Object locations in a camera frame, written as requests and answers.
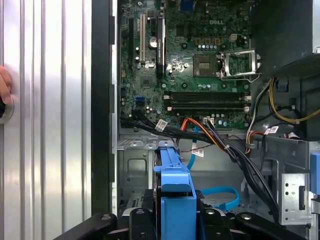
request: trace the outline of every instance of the pci express slot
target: pci express slot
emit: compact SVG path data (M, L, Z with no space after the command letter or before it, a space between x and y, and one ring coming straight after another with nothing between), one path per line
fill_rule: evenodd
M140 62L146 62L146 15L140 14Z
M249 106L245 93L233 92L166 92L164 105L168 111L210 110L245 111Z
M156 27L157 27L156 74L158 79L161 80L163 79L165 70L166 70L166 62L165 62L166 23L163 17L159 17L157 19Z
M128 64L129 68L132 70L134 67L134 19L129 18L129 44L128 44Z

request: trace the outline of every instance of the ribbed metal panel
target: ribbed metal panel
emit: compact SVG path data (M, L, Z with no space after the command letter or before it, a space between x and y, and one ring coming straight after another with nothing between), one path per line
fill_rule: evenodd
M91 1L0 0L0 239L51 240L91 215Z

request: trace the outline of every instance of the motherboard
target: motherboard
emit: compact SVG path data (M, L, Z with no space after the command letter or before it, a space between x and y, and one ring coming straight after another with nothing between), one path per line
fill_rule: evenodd
M249 71L251 56L231 53L250 49L249 9L246 0L124 0L121 116L139 111L175 127L192 117L246 129L250 82L237 73Z

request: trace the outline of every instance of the black plastic frame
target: black plastic frame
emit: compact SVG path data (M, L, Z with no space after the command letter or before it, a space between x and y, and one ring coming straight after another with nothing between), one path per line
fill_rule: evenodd
M91 45L91 210L110 212L112 52L115 24L112 0L92 0Z

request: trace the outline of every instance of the label sticker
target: label sticker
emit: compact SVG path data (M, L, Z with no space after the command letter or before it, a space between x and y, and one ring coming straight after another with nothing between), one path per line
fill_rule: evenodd
M270 134L275 134L277 131L278 131L278 128L279 126L273 126L271 129L270 129Z
M197 144L195 142L193 142L191 149L194 149L194 150L192 150L191 153L203 158L205 155L204 150L203 149L196 149L196 148L197 148Z
M204 151L202 149L192 150L191 153L202 158L204 157Z
M287 136L288 139L292 139L292 138L297 138L300 139L300 137L298 137L294 132L290 132Z
M271 128L268 128L267 130L265 130L264 135L268 135L270 133Z
M163 132L167 125L168 123L165 120L160 119L155 126L155 130Z

